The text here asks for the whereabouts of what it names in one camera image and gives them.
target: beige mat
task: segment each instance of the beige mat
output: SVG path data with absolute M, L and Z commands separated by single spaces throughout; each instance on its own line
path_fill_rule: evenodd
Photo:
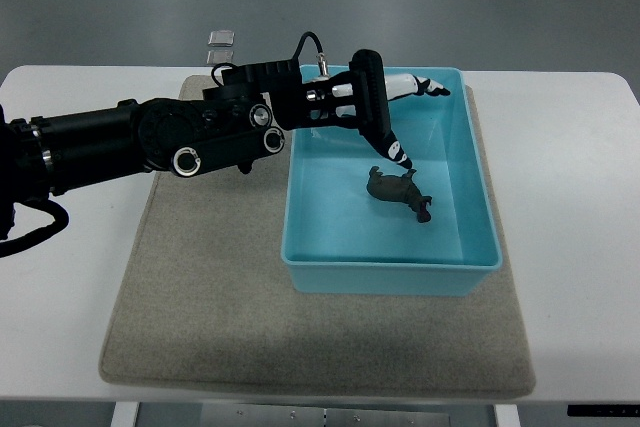
M 187 79 L 181 98 L 210 82 Z M 105 381 L 394 398 L 532 391 L 502 232 L 504 266 L 464 298 L 295 291 L 280 258 L 288 152 L 248 176 L 157 175 L 104 342 Z

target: robotic arm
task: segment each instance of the robotic arm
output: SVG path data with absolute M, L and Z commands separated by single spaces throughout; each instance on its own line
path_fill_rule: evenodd
M 321 75 L 303 83 L 298 57 L 309 37 L 318 48 Z M 222 84 L 215 77 L 220 67 L 226 67 Z M 429 79 L 385 78 L 381 57 L 371 50 L 356 52 L 348 71 L 329 77 L 311 32 L 302 36 L 291 59 L 220 65 L 212 77 L 219 87 L 206 89 L 201 101 L 124 100 L 116 108 L 8 124 L 0 107 L 0 240 L 14 225 L 16 202 L 54 217 L 47 227 L 0 243 L 0 257 L 66 227 L 66 211 L 49 194 L 153 170 L 192 177 L 237 165 L 248 174 L 254 160 L 282 150 L 282 129 L 358 129 L 382 157 L 410 169 L 411 160 L 391 129 L 387 93 L 391 99 L 449 94 Z

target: cable connector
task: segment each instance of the cable connector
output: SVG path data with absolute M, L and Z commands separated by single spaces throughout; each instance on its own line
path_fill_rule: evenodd
M 320 76 L 329 77 L 329 64 L 327 64 L 327 58 L 324 52 L 318 52 L 316 57 L 318 59 L 318 68 L 320 69 Z

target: blue plastic tray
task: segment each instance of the blue plastic tray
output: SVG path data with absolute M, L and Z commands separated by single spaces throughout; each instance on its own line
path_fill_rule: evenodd
M 332 68 L 335 73 L 342 68 Z M 451 68 L 387 68 L 432 78 L 448 97 L 390 102 L 394 132 L 417 170 L 432 219 L 366 191 L 369 170 L 402 175 L 357 130 L 293 135 L 282 258 L 296 289 L 316 293 L 468 294 L 502 265 L 462 73 Z M 304 66 L 303 75 L 316 75 Z

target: hippo figurine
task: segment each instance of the hippo figurine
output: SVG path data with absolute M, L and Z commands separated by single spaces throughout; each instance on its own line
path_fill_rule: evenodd
M 415 169 L 411 169 L 402 177 L 398 177 L 382 175 L 380 167 L 371 167 L 367 192 L 378 200 L 409 204 L 411 210 L 417 214 L 418 222 L 429 222 L 431 214 L 427 211 L 427 204 L 431 205 L 431 197 L 422 195 L 411 180 L 415 172 Z

